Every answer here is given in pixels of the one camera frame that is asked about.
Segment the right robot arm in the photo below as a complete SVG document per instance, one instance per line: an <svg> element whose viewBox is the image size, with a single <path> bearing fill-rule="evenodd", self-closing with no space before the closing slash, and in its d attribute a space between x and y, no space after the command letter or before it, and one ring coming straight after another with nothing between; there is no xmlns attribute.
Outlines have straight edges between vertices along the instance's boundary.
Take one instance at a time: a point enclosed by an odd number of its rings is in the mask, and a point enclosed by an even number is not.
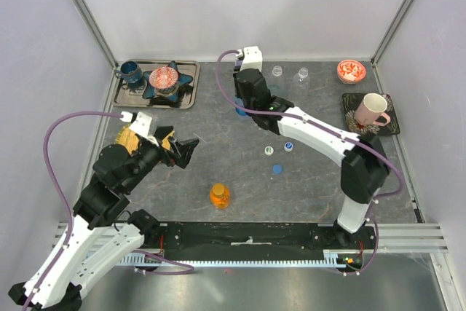
<svg viewBox="0 0 466 311"><path fill-rule="evenodd" d="M311 117L290 101L271 94L257 68L236 68L233 77L236 97L260 128L299 141L340 167L345 198L333 238L342 248L352 247L360 239L359 229L373 196L390 174L390 168L380 159L385 153L378 137L361 137Z"/></svg>

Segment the clear plastic bottle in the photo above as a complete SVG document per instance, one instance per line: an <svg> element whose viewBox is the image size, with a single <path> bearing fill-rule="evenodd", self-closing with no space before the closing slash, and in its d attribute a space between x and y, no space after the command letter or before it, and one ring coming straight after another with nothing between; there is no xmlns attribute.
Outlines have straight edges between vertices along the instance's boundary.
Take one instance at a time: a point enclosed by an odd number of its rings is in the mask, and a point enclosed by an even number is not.
<svg viewBox="0 0 466 311"><path fill-rule="evenodd" d="M307 67L301 67L291 81L291 95L299 97L305 95L309 89L310 77Z"/></svg>

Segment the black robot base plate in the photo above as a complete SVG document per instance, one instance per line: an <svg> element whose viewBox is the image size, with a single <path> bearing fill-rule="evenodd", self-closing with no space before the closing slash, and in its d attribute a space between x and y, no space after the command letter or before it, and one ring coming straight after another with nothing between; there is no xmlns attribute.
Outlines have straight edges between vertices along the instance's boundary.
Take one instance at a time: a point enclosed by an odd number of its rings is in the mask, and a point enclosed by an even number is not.
<svg viewBox="0 0 466 311"><path fill-rule="evenodd" d="M325 251L360 253L376 246L370 226L350 234L336 224L161 222L144 210L127 221L142 232L144 249L177 261L319 259Z"/></svg>

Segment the blue white bottle cap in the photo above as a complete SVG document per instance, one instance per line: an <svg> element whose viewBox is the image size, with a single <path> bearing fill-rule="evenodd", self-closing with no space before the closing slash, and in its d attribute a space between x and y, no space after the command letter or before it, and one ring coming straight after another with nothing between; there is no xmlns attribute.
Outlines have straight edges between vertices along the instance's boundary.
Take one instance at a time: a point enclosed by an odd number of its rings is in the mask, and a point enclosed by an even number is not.
<svg viewBox="0 0 466 311"><path fill-rule="evenodd" d="M292 151L293 150L293 144L291 142L286 142L285 145L284 145L284 150Z"/></svg>

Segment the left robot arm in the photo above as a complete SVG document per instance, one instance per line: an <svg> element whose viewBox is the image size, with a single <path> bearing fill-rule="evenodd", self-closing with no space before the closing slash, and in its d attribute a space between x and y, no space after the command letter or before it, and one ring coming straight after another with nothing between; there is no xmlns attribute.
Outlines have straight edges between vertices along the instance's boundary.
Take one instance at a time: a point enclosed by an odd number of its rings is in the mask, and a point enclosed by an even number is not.
<svg viewBox="0 0 466 311"><path fill-rule="evenodd" d="M128 222L93 255L87 253L111 228L129 204L128 195L159 163L185 168L199 141L168 139L170 148L141 140L129 153L112 144L101 150L90 183L73 208L73 226L27 282L9 290L15 304L32 310L77 310L95 284L131 251L159 242L159 222L144 210Z"/></svg>

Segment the white green bottle cap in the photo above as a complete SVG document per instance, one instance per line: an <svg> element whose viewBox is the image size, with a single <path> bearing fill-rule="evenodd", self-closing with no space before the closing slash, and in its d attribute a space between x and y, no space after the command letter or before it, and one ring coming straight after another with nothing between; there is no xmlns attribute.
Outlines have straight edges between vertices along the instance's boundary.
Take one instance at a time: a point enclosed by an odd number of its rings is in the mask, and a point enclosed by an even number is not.
<svg viewBox="0 0 466 311"><path fill-rule="evenodd" d="M273 155L273 153L274 153L273 147L272 146L266 146L265 149L264 149L264 153L267 156Z"/></svg>

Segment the blue label water bottle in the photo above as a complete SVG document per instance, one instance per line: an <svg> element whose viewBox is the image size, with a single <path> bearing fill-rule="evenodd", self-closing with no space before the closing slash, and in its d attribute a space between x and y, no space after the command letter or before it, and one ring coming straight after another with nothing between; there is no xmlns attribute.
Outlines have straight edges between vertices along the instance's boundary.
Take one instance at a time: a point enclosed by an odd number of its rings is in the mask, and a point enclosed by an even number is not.
<svg viewBox="0 0 466 311"><path fill-rule="evenodd" d="M243 102L242 102L242 99L241 99L241 98L236 98L236 99L234 100L234 102L235 102L235 104L237 105L237 106L235 107L235 111L236 111L236 113L240 116L240 118L242 118L242 119L248 118L248 117L249 117L248 114L247 114L245 111L243 111L243 110L241 109L241 108L244 107L244 104L243 104Z"/></svg>

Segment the orange juice bottle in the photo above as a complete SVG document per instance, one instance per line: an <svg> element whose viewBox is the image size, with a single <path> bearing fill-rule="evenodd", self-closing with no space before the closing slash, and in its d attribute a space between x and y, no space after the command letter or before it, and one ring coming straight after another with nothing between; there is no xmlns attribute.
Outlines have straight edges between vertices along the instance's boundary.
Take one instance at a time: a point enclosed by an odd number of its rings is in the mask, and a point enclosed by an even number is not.
<svg viewBox="0 0 466 311"><path fill-rule="evenodd" d="M226 209L230 204L230 191L227 186L216 183L210 190L210 201L217 209Z"/></svg>

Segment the green label water bottle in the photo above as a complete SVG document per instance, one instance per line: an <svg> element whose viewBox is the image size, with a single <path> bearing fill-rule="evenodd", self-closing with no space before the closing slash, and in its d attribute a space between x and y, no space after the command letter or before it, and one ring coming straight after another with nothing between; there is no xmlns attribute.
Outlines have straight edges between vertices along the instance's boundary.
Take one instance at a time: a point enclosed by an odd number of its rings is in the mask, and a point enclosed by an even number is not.
<svg viewBox="0 0 466 311"><path fill-rule="evenodd" d="M266 82L272 95L283 96L284 80L281 66L275 65L272 67L266 76Z"/></svg>

